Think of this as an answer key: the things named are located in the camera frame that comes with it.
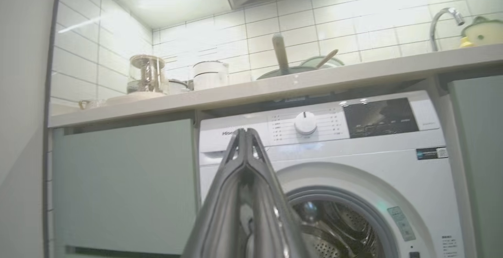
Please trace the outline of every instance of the white countertop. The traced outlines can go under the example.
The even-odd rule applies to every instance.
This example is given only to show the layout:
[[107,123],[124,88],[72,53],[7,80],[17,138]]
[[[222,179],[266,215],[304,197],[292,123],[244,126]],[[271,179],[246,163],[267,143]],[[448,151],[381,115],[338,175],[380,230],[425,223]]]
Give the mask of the white countertop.
[[188,109],[216,109],[336,89],[401,82],[453,70],[476,70],[477,65],[482,63],[503,63],[503,44],[314,70],[129,104],[88,109],[52,116],[49,118],[49,127],[68,127],[101,120]]

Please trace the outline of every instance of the wooden handle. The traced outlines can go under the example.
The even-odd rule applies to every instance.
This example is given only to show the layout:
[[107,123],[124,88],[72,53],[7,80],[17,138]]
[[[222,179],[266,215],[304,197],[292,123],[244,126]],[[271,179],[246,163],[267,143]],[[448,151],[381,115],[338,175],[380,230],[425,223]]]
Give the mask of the wooden handle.
[[329,61],[332,57],[335,57],[338,52],[339,50],[333,50],[330,52],[322,61],[320,61],[320,63],[318,63],[318,65],[316,65],[316,68],[323,66],[323,64],[327,63],[327,61]]

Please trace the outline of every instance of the light green cabinet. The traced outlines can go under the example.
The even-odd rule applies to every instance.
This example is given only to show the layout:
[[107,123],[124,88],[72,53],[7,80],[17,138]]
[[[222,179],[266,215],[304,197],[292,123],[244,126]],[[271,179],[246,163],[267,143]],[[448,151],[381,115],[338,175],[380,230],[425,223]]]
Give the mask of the light green cabinet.
[[479,258],[501,256],[503,76],[449,83]]
[[193,132],[192,120],[74,135],[56,129],[56,258],[68,246],[182,253],[197,209]]

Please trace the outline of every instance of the washing machine door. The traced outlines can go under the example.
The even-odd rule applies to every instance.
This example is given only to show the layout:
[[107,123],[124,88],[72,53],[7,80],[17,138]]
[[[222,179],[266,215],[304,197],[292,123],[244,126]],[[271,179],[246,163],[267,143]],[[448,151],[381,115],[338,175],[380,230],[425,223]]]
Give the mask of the washing machine door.
[[277,175],[321,258],[436,257],[420,215],[382,179],[333,162],[297,164]]

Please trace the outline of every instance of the front-loading washing machine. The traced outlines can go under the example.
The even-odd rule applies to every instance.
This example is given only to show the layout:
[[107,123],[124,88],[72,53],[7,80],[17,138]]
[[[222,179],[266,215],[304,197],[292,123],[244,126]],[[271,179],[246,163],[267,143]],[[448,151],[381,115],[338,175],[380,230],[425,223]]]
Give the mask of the front-loading washing machine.
[[464,257],[449,156],[426,91],[203,120],[201,200],[232,133],[247,127],[320,257]]

